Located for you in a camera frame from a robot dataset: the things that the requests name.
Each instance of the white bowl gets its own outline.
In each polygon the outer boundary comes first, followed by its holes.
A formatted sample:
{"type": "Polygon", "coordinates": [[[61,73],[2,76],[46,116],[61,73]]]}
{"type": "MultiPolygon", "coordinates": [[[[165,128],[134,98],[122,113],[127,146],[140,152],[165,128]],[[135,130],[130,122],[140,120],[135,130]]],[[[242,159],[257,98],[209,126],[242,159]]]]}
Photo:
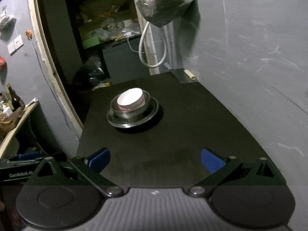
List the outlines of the white bowl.
{"type": "Polygon", "coordinates": [[[138,107],[144,103],[143,90],[133,88],[123,92],[117,99],[117,104],[120,109],[129,110],[138,107]]]}

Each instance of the wall cable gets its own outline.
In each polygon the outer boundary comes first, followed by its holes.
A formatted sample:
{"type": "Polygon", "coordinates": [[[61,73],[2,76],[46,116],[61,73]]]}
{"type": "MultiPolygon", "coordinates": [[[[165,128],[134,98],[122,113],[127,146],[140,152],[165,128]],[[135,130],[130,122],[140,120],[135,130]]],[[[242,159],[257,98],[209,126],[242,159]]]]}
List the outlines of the wall cable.
{"type": "Polygon", "coordinates": [[[129,47],[130,47],[130,49],[131,49],[132,52],[139,53],[138,51],[135,51],[135,50],[132,49],[131,44],[129,43],[129,38],[127,38],[127,43],[128,43],[128,45],[129,45],[129,47]]]}
{"type": "Polygon", "coordinates": [[[77,139],[78,141],[80,141],[79,137],[76,136],[76,134],[74,133],[74,131],[70,128],[70,126],[69,126],[69,124],[68,124],[68,121],[67,121],[66,114],[65,114],[64,110],[62,109],[60,103],[58,102],[57,97],[56,97],[56,95],[55,95],[53,89],[52,89],[51,86],[49,85],[49,82],[48,82],[48,80],[47,80],[47,78],[46,78],[46,76],[45,76],[45,74],[44,74],[44,72],[43,72],[43,69],[42,69],[42,66],[41,66],[41,62],[40,62],[40,59],[39,59],[39,55],[38,55],[38,53],[37,53],[37,51],[36,51],[36,48],[35,48],[35,46],[34,46],[34,44],[33,44],[32,38],[30,38],[29,40],[30,40],[30,42],[31,42],[31,44],[32,44],[32,46],[33,46],[33,48],[34,48],[34,51],[35,51],[35,54],[36,54],[36,57],[37,57],[38,64],[39,64],[40,70],[41,70],[41,72],[42,72],[42,75],[43,75],[43,77],[44,77],[44,79],[45,79],[45,81],[46,81],[46,83],[47,83],[47,85],[48,85],[48,87],[49,87],[49,89],[50,89],[50,91],[51,91],[51,93],[52,93],[52,95],[53,95],[53,97],[54,97],[56,103],[58,104],[58,106],[59,106],[59,108],[60,108],[60,110],[61,110],[61,113],[62,113],[62,115],[63,115],[63,117],[64,117],[65,124],[66,124],[67,128],[75,135],[76,139],[77,139]]]}
{"type": "Polygon", "coordinates": [[[147,30],[149,29],[149,26],[150,26],[150,22],[147,22],[145,24],[144,30],[143,30],[141,38],[140,38],[138,53],[139,53],[139,59],[142,62],[142,64],[145,65],[146,67],[150,68],[150,69],[153,69],[153,68],[157,68],[161,64],[163,64],[163,62],[166,59],[166,56],[167,56],[167,40],[166,40],[166,36],[164,34],[162,34],[163,43],[164,43],[164,54],[163,54],[163,57],[161,58],[161,60],[158,63],[156,63],[155,65],[147,64],[146,61],[143,59],[143,56],[142,56],[142,48],[143,48],[144,37],[145,37],[145,34],[147,33],[147,30]]]}

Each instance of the black tabletop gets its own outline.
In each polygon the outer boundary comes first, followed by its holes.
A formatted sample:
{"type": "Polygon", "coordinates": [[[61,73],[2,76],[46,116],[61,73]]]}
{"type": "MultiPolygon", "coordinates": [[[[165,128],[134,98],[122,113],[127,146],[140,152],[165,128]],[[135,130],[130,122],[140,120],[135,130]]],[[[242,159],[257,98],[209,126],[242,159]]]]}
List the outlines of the black tabletop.
{"type": "Polygon", "coordinates": [[[268,157],[206,88],[198,82],[180,84],[171,73],[95,92],[77,155],[102,147],[110,149],[111,162],[101,174],[119,186],[192,186],[209,175],[201,164],[206,147],[247,162],[268,157]],[[113,97],[133,87],[148,91],[161,108],[149,124],[120,131],[108,123],[106,113],[113,97]]]}

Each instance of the white cable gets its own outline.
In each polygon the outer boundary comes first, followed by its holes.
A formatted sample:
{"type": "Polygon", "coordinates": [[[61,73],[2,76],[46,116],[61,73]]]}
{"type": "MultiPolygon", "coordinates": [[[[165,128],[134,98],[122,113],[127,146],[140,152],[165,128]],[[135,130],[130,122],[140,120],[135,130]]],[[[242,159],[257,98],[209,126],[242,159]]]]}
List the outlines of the white cable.
{"type": "Polygon", "coordinates": [[[155,65],[147,64],[145,62],[145,60],[143,59],[143,56],[142,56],[142,48],[143,48],[144,37],[145,37],[145,34],[147,32],[147,29],[149,28],[149,25],[150,25],[149,22],[147,22],[145,24],[144,30],[143,30],[141,38],[140,38],[140,42],[139,42],[139,59],[140,59],[140,61],[142,62],[143,65],[147,66],[150,69],[153,69],[153,68],[157,68],[158,66],[160,66],[165,61],[165,59],[166,59],[166,56],[167,56],[167,40],[166,40],[165,35],[162,34],[163,35],[163,43],[164,43],[164,54],[163,54],[163,57],[161,58],[161,60],[157,64],[155,64],[155,65]]]}
{"type": "Polygon", "coordinates": [[[129,38],[127,38],[127,43],[128,43],[128,45],[129,45],[129,47],[131,48],[131,51],[136,52],[136,53],[139,53],[138,51],[135,51],[135,50],[132,49],[131,44],[129,43],[129,38]]]}

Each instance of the light switch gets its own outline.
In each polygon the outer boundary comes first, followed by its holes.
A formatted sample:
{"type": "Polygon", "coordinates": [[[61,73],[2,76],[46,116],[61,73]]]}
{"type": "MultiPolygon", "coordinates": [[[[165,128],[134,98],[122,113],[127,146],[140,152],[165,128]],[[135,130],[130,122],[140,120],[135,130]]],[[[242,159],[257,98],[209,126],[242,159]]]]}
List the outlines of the light switch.
{"type": "Polygon", "coordinates": [[[15,49],[19,49],[21,46],[23,46],[23,40],[21,38],[21,35],[17,36],[14,39],[15,49]]]}

